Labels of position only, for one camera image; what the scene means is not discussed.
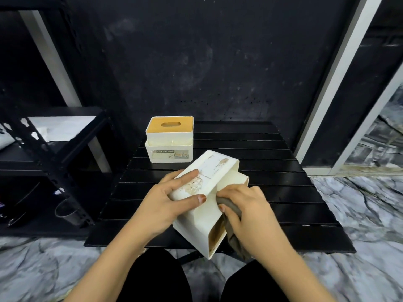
person's left hand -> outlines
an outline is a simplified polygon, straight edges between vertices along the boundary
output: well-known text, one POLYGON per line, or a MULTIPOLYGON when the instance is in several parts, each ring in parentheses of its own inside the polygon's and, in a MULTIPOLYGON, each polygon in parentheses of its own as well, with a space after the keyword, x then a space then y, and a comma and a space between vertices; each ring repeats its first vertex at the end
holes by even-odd
POLYGON ((182 171, 183 169, 169 173, 154 185, 130 220, 130 223, 146 233, 150 240, 163 233, 180 214, 197 208, 206 201, 206 196, 202 194, 179 201, 169 199, 169 193, 190 182, 199 174, 199 171, 195 169, 175 179, 182 171))

hand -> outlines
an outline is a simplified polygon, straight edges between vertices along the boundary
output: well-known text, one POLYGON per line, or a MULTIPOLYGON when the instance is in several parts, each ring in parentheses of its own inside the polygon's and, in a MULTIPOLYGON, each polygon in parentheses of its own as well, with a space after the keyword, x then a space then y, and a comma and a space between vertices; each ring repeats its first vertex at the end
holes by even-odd
POLYGON ((197 169, 175 179, 183 170, 169 173, 158 184, 154 185, 140 204, 136 213, 129 221, 140 228, 151 240, 163 233, 180 215, 197 208, 206 201, 206 196, 193 195, 179 201, 172 201, 168 194, 194 179, 199 171, 197 169))
POLYGON ((272 250, 290 247, 277 218, 258 186, 231 184, 217 193, 218 197, 229 198, 242 211, 238 215, 224 204, 220 210, 228 217, 234 233, 245 249, 259 262, 272 250))

wooden lid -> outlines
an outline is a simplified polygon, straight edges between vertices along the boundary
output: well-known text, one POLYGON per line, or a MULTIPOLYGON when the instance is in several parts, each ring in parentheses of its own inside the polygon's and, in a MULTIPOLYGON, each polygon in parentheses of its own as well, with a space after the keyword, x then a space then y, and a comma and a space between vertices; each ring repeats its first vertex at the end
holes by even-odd
POLYGON ((192 132, 193 116, 154 117, 147 128, 153 132, 192 132))

forearm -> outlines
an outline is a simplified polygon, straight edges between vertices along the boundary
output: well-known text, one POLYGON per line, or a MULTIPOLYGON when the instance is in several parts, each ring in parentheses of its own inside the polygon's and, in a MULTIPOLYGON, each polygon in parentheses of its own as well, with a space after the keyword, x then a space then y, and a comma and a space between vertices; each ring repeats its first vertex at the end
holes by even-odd
POLYGON ((261 264, 290 302, 336 302, 290 243, 269 251, 261 264))
POLYGON ((149 240, 132 222, 122 228, 65 302, 116 301, 128 271, 149 240))

black table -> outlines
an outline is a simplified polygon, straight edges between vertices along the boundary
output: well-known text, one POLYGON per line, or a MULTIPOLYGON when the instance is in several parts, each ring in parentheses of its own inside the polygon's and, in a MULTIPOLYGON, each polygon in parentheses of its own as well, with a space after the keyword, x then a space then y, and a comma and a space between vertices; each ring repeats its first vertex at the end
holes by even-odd
MULTIPOLYGON (((239 171, 249 176, 249 185, 262 189, 297 251, 355 252, 349 237, 274 125, 201 121, 195 122, 194 131, 194 159, 207 149, 239 159, 239 171)), ((188 165, 190 163, 151 163, 143 141, 103 208, 85 246, 108 245, 149 189, 167 173, 188 165)), ((146 247, 194 249, 172 226, 146 247)), ((217 252, 234 256, 226 240, 217 252)), ((181 258, 181 262, 198 257, 201 254, 194 252, 181 258)))

